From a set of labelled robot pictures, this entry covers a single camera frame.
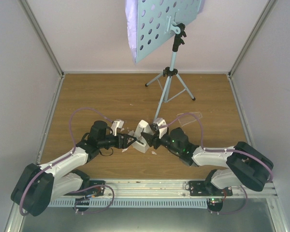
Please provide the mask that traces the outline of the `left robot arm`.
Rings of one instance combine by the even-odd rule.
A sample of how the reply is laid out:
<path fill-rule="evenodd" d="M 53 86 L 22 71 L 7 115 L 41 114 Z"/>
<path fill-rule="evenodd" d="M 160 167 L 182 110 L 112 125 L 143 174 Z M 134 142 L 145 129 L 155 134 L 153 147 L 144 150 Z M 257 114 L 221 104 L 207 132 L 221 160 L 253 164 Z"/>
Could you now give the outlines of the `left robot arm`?
<path fill-rule="evenodd" d="M 122 120 L 117 120 L 109 127 L 104 121 L 95 121 L 66 154 L 45 164 L 27 165 L 11 194 L 20 214 L 38 216 L 52 200 L 65 194 L 87 194 L 90 178 L 77 167 L 92 161 L 101 149 L 125 149 L 136 142 L 136 137 L 117 132 L 122 124 Z"/>

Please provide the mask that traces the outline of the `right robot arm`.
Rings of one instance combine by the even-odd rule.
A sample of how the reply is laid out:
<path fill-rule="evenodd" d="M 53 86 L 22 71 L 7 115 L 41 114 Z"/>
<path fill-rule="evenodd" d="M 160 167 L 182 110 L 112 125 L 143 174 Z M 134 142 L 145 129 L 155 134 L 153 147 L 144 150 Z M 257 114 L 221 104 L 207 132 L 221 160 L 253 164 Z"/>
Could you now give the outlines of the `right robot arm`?
<path fill-rule="evenodd" d="M 208 195 L 215 196 L 227 187 L 239 185 L 261 192 L 265 183 L 273 179 L 274 164 L 245 142 L 227 148 L 202 148 L 192 144 L 181 128 L 163 135 L 159 132 L 142 132 L 141 135 L 150 147 L 163 146 L 188 166 L 222 167 L 222 170 L 212 170 L 206 177 L 203 189 Z"/>

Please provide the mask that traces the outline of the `white metronome body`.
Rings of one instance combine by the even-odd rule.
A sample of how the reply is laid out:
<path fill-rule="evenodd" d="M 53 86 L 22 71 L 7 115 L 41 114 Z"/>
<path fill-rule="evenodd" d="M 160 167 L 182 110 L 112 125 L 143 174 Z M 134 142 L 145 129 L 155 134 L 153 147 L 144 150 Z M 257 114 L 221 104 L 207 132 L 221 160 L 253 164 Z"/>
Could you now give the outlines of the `white metronome body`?
<path fill-rule="evenodd" d="M 139 152 L 145 153 L 148 150 L 149 145 L 147 144 L 145 138 L 141 135 L 142 132 L 149 133 L 150 135 L 154 134 L 150 125 L 144 120 L 141 120 L 136 127 L 134 137 L 136 137 L 137 140 L 132 144 L 132 146 Z"/>

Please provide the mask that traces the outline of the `clear metronome front cover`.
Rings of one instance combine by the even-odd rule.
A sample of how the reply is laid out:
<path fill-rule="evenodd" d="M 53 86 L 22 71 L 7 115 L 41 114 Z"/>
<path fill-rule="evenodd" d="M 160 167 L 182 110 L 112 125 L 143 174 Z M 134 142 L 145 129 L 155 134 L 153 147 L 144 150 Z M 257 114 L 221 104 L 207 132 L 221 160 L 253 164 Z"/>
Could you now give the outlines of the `clear metronome front cover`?
<path fill-rule="evenodd" d="M 188 115 L 184 113 L 176 115 L 176 117 L 179 117 L 178 122 L 181 127 L 197 121 L 197 119 L 194 116 L 196 116 L 198 119 L 201 119 L 203 117 L 203 115 L 200 112 L 192 112 L 189 113 Z"/>

